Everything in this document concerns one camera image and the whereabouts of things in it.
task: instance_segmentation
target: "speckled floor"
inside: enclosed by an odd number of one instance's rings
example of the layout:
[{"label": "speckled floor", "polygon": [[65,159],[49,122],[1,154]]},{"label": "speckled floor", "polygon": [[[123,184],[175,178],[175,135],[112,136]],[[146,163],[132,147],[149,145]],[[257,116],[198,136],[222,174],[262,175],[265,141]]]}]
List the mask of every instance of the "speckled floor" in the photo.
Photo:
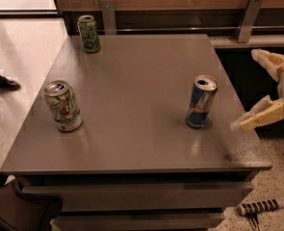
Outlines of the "speckled floor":
[{"label": "speckled floor", "polygon": [[[0,19],[0,73],[20,82],[15,92],[0,91],[0,166],[25,119],[39,88],[66,38],[63,20]],[[284,136],[260,136],[273,168],[253,180],[254,191],[245,202],[284,195]],[[253,230],[235,208],[212,231]],[[284,209],[259,215],[262,230],[284,231]]]}]

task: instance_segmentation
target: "can top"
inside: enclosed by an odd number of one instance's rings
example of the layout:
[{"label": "can top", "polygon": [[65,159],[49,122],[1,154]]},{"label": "can top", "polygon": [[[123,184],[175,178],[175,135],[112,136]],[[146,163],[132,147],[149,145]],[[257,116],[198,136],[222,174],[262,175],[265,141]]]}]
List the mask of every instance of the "can top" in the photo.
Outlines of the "can top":
[{"label": "can top", "polygon": [[210,75],[199,75],[194,84],[201,90],[216,91],[219,87],[218,81]]},{"label": "can top", "polygon": [[68,83],[66,81],[53,81],[49,83],[45,89],[44,94],[48,96],[59,96],[68,90]]},{"label": "can top", "polygon": [[82,15],[78,18],[78,21],[88,23],[94,21],[94,17],[92,15]]}]

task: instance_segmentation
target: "drawer front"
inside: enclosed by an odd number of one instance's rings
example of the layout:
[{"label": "drawer front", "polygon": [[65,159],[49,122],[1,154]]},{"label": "drawer front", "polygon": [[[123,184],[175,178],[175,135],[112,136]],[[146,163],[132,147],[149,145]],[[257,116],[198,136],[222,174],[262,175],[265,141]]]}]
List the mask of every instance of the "drawer front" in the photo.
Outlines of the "drawer front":
[{"label": "drawer front", "polygon": [[237,206],[252,189],[249,182],[224,182],[29,186],[23,191],[57,195],[64,212],[85,212],[225,208]]},{"label": "drawer front", "polygon": [[208,229],[224,220],[222,213],[121,216],[68,216],[53,221],[62,231]]}]

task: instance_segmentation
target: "shoe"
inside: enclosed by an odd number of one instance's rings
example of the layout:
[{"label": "shoe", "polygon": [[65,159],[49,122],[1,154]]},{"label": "shoe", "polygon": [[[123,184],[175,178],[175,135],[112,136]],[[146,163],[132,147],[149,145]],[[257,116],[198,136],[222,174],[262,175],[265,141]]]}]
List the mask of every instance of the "shoe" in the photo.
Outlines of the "shoe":
[{"label": "shoe", "polygon": [[0,75],[0,89],[6,89],[6,90],[18,90],[20,88],[20,85],[18,82],[9,80],[4,76]]}]

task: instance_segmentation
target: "can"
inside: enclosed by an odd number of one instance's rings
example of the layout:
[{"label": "can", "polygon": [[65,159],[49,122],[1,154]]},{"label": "can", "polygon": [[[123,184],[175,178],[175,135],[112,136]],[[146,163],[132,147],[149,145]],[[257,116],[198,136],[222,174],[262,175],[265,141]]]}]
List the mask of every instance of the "can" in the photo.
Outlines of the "can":
[{"label": "can", "polygon": [[66,81],[53,81],[44,89],[45,102],[61,131],[72,131],[82,123],[73,88]]},{"label": "can", "polygon": [[218,81],[210,75],[199,75],[195,78],[186,117],[189,127],[198,129],[204,126],[218,87]]},{"label": "can", "polygon": [[82,15],[77,22],[80,37],[87,53],[98,52],[101,48],[97,25],[92,15]]}]

